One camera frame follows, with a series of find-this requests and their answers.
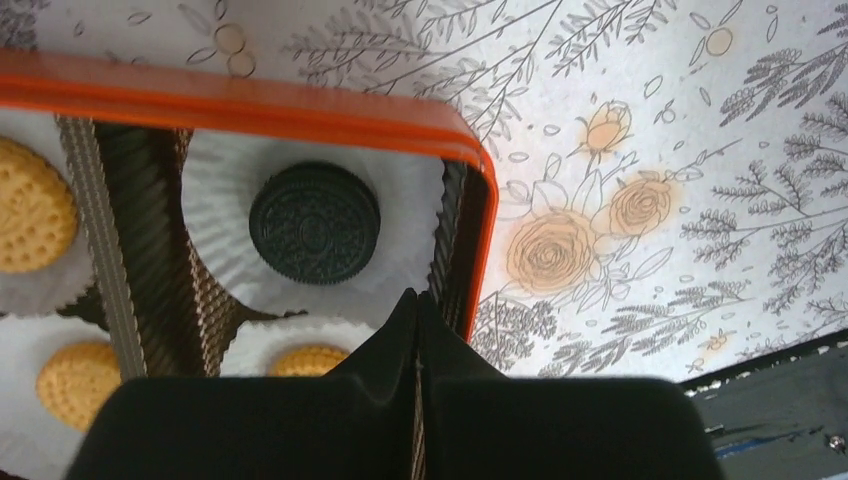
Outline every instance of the leaf illustration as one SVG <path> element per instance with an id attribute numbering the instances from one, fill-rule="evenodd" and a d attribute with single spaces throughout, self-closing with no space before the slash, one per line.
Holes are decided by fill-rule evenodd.
<path id="1" fill-rule="evenodd" d="M 545 163 L 545 180 L 556 177 L 559 173 L 559 168 L 562 166 L 562 157 L 556 153 L 548 156 L 548 161 Z"/>
<path id="2" fill-rule="evenodd" d="M 695 25 L 697 25 L 701 30 L 709 30 L 713 28 L 713 25 L 710 23 L 710 21 L 707 20 L 706 17 L 704 17 L 700 13 L 692 12 L 689 14 L 689 18 L 691 18 L 692 21 L 695 22 Z"/>
<path id="3" fill-rule="evenodd" d="M 693 180 L 698 180 L 704 177 L 704 172 L 701 171 L 700 168 L 695 166 L 688 166 L 686 168 L 680 169 L 674 174 L 674 179 L 678 182 L 691 182 Z"/>
<path id="4" fill-rule="evenodd" d="M 506 191 L 515 201 L 530 201 L 530 187 L 520 180 L 507 180 Z"/>
<path id="5" fill-rule="evenodd" d="M 769 28 L 766 31 L 766 41 L 768 43 L 771 43 L 771 41 L 774 40 L 774 34 L 777 33 L 777 18 L 777 15 L 775 15 L 771 20 L 771 23 L 769 23 Z"/>
<path id="6" fill-rule="evenodd" d="M 223 20 L 224 15 L 227 14 L 227 0 L 218 0 L 215 2 L 215 18 L 217 20 Z"/>
<path id="7" fill-rule="evenodd" d="M 497 9 L 497 10 L 495 10 L 495 13 L 494 13 L 494 14 L 492 14 L 492 23 L 493 23 L 493 24 L 494 24 L 495 22 L 497 22 L 497 21 L 498 21 L 498 19 L 501 17 L 501 15 L 502 15 L 502 14 L 503 14 L 503 12 L 504 12 L 504 9 L 506 9 L 506 0 L 503 0 L 503 1 L 502 1 L 499 5 L 498 5 L 498 9 Z"/>
<path id="8" fill-rule="evenodd" d="M 541 180 L 533 183 L 533 215 L 542 216 L 561 212 L 568 206 L 568 193 L 565 187 L 553 180 Z"/>
<path id="9" fill-rule="evenodd" d="M 185 18 L 186 22 L 188 22 L 194 31 L 203 36 L 212 35 L 212 25 L 197 10 L 185 3 L 177 5 L 177 10 L 183 14 L 183 18 Z"/>
<path id="10" fill-rule="evenodd" d="M 515 200 L 504 200 L 498 202 L 498 220 L 517 220 L 524 218 L 530 213 L 530 202 L 518 202 Z"/>
<path id="11" fill-rule="evenodd" d="M 642 264 L 636 268 L 636 271 L 633 272 L 633 279 L 644 280 L 656 273 L 668 262 L 673 251 L 674 247 L 667 247 L 648 257 L 648 259 L 642 262 Z"/>
<path id="12" fill-rule="evenodd" d="M 630 255 L 631 253 L 633 253 L 634 250 L 636 250 L 636 247 L 638 245 L 639 245 L 639 236 L 634 235 L 634 236 L 630 237 L 627 240 L 627 243 L 625 243 L 624 246 L 621 247 L 621 250 L 619 250 L 618 253 L 615 255 L 615 260 L 619 261 L 622 258 Z"/>
<path id="13" fill-rule="evenodd" d="M 150 12 L 135 12 L 127 17 L 127 23 L 131 27 L 135 27 L 136 25 L 141 25 L 142 23 L 150 20 L 150 17 L 153 16 Z"/>
<path id="14" fill-rule="evenodd" d="M 530 300 L 533 298 L 532 293 L 529 293 L 521 286 L 521 284 L 514 280 L 507 283 L 503 286 L 503 288 L 501 288 L 500 295 L 515 300 Z"/>
<path id="15" fill-rule="evenodd" d="M 701 41 L 698 42 L 698 46 L 695 47 L 695 51 L 692 53 L 692 59 L 689 60 L 689 66 L 695 65 L 698 60 L 701 58 L 701 55 L 704 53 L 704 47 L 707 45 L 707 37 L 701 37 Z"/>
<path id="16" fill-rule="evenodd" d="M 733 16 L 734 16 L 734 15 L 736 15 L 736 12 L 738 12 L 738 11 L 739 11 L 739 7 L 741 7 L 741 6 L 742 6 L 742 1 L 743 1 L 743 0 L 739 0 L 738 2 L 736 2 L 736 4 L 735 4 L 735 5 L 733 5 L 732 7 L 730 7 L 730 10 L 728 10 L 728 11 L 727 11 L 727 13 L 726 13 L 726 14 L 724 14 L 724 17 L 722 17 L 721 21 L 720 21 L 720 22 L 718 22 L 718 25 L 719 25 L 719 26 L 722 26 L 722 25 L 724 25 L 725 23 L 729 22 L 729 21 L 730 21 L 730 19 L 731 19 L 731 18 L 733 18 Z"/>
<path id="17" fill-rule="evenodd" d="M 653 170 L 639 170 L 639 176 L 648 180 L 649 182 L 659 182 L 660 181 L 660 173 L 655 172 Z"/>
<path id="18" fill-rule="evenodd" d="M 595 305 L 600 303 L 601 300 L 603 300 L 606 296 L 607 291 L 604 288 L 604 285 L 598 285 L 596 287 L 591 288 L 589 290 L 589 293 L 586 295 L 586 298 L 584 298 L 583 301 L 580 302 L 580 305 L 577 307 L 577 313 L 583 313 L 584 311 L 594 307 Z"/>
<path id="19" fill-rule="evenodd" d="M 630 293 L 630 285 L 627 283 L 616 283 L 613 285 L 610 295 L 616 300 L 625 300 Z"/>
<path id="20" fill-rule="evenodd" d="M 188 59 L 186 59 L 186 65 L 201 64 L 215 56 L 216 53 L 218 53 L 218 50 L 215 47 L 203 47 L 189 55 Z"/>
<path id="21" fill-rule="evenodd" d="M 592 217 L 604 203 L 604 195 L 601 191 L 602 184 L 601 173 L 598 170 L 593 171 L 577 187 L 577 191 L 574 193 L 574 203 L 571 206 L 572 210 Z"/>

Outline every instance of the oreo cookie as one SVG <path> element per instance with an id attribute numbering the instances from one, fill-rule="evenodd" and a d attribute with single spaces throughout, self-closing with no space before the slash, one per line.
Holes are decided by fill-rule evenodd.
<path id="1" fill-rule="evenodd" d="M 371 260 L 380 233 L 377 199 L 347 170 L 306 162 L 269 179 L 250 208 L 250 237 L 281 275 L 340 283 Z"/>

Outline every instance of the orange tin rim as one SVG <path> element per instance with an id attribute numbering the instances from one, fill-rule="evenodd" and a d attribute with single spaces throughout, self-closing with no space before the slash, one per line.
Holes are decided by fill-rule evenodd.
<path id="1" fill-rule="evenodd" d="M 471 338 L 498 186 L 491 157 L 449 105 L 10 49 L 0 49 L 0 105 L 149 127 L 423 153 L 466 163 L 489 190 L 464 312 L 467 327 L 460 332 L 466 341 Z"/>

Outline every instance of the black object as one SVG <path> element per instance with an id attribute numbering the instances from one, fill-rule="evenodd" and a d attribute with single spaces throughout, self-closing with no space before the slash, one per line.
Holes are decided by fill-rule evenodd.
<path id="1" fill-rule="evenodd" d="M 405 480 L 416 400 L 431 479 L 723 478 L 675 385 L 506 378 L 445 325 L 429 293 L 411 290 L 321 378 L 126 383 L 66 478 Z"/>
<path id="2" fill-rule="evenodd" d="M 250 208 L 250 236 L 268 264 L 296 282 L 343 282 L 371 260 L 380 211 L 343 168 L 306 162 L 271 177 Z"/>

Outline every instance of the white paper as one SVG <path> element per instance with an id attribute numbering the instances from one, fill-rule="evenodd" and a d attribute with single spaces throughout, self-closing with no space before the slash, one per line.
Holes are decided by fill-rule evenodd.
<path id="1" fill-rule="evenodd" d="M 41 369 L 58 350 L 109 335 L 78 318 L 58 315 L 0 320 L 0 470 L 29 480 L 60 480 L 83 434 L 60 422 L 35 390 Z"/>
<path id="2" fill-rule="evenodd" d="M 380 234 L 368 265 L 342 283 L 312 286 L 274 271 L 250 237 L 253 199 L 274 174 L 320 160 L 341 166 L 374 192 Z M 196 131 L 183 168 L 183 216 L 206 268 L 236 299 L 282 315 L 354 315 L 385 322 L 406 288 L 427 288 L 444 192 L 437 158 L 388 151 Z"/>

